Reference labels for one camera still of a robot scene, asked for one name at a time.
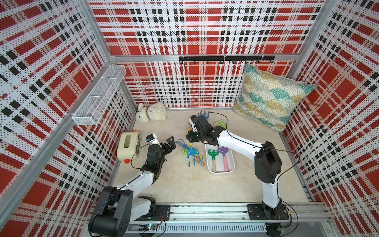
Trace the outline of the dark green rake wooden handle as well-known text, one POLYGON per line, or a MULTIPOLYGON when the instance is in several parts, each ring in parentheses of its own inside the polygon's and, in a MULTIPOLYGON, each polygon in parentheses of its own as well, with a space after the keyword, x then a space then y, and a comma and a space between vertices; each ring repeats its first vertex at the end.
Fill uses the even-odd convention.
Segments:
POLYGON ((211 158, 212 158, 212 171, 214 172, 214 173, 216 173, 217 172, 217 169, 216 169, 216 157, 218 156, 218 154, 219 154, 219 151, 218 150, 211 150, 211 149, 209 149, 208 150, 208 154, 211 156, 211 158))

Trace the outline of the purple rake pink handle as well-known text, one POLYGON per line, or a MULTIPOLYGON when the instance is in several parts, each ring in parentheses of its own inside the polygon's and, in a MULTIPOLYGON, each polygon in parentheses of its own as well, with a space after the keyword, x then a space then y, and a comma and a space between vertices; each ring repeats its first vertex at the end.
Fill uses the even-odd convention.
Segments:
POLYGON ((228 161, 227 161, 227 157, 226 157, 226 154, 229 151, 229 148, 218 146, 218 151, 219 151, 219 153, 221 153, 223 155, 225 172, 229 172, 229 165, 228 165, 228 161))

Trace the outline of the white plastic storage box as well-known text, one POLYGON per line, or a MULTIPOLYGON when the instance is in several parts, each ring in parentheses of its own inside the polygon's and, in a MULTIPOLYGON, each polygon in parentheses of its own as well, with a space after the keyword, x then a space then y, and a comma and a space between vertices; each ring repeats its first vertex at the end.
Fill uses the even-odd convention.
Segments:
POLYGON ((224 162, 223 162, 223 155, 221 153, 218 154, 218 156, 216 157, 216 169, 217 169, 217 172, 214 173, 212 171, 212 158, 211 156, 208 154, 208 150, 211 149, 211 150, 218 150, 218 146, 213 146, 213 145, 209 145, 209 144, 206 144, 205 145, 205 156, 204 158, 206 159, 206 162, 207 162, 207 168, 209 170, 209 172, 211 174, 228 174, 228 173, 231 173, 234 171, 235 169, 235 159, 234 159, 234 155, 233 155, 233 152, 231 149, 229 149, 229 151, 227 152, 226 154, 226 157, 227 157, 227 161, 228 161, 228 165, 229 165, 229 172, 225 172, 225 169, 224 169, 224 162))

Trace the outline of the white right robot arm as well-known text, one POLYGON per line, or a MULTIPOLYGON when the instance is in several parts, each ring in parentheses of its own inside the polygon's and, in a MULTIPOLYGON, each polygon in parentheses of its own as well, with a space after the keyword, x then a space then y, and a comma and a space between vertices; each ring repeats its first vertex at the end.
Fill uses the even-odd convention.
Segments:
POLYGON ((203 116, 191 116, 189 124, 192 127, 186 135, 189 142, 226 147, 253 161, 255 176, 263 184, 263 207, 274 210, 280 206, 278 180, 282 161, 272 143, 253 142, 229 132, 227 128, 213 127, 203 116))

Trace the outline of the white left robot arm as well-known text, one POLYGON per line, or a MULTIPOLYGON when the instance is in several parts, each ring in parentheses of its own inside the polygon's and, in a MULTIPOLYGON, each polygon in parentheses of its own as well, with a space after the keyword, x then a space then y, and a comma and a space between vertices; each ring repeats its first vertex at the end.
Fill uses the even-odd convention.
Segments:
POLYGON ((147 136, 147 159, 139 172, 117 187, 106 186, 91 215, 88 232, 92 237, 122 237, 130 222, 156 214, 156 200, 140 193, 160 176, 166 155, 176 149, 174 137, 158 142, 156 135, 147 136))

